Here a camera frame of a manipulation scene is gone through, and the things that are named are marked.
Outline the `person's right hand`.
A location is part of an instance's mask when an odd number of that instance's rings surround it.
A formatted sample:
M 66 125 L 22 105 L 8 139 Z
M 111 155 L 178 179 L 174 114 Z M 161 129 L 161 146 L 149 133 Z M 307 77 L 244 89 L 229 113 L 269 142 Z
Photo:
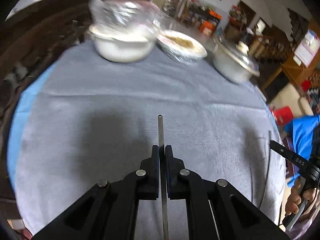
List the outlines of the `person's right hand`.
M 299 204 L 302 202 L 302 198 L 299 194 L 299 189 L 301 187 L 300 178 L 298 177 L 295 180 L 294 186 L 291 188 L 291 193 L 287 199 L 285 205 L 285 215 L 291 215 L 292 213 L 296 214 L 299 211 Z M 317 193 L 315 189 L 308 189 L 303 193 L 303 198 L 308 200 L 308 208 L 301 215 L 301 218 L 307 217 L 313 206 L 315 205 L 315 200 L 313 199 L 317 197 Z

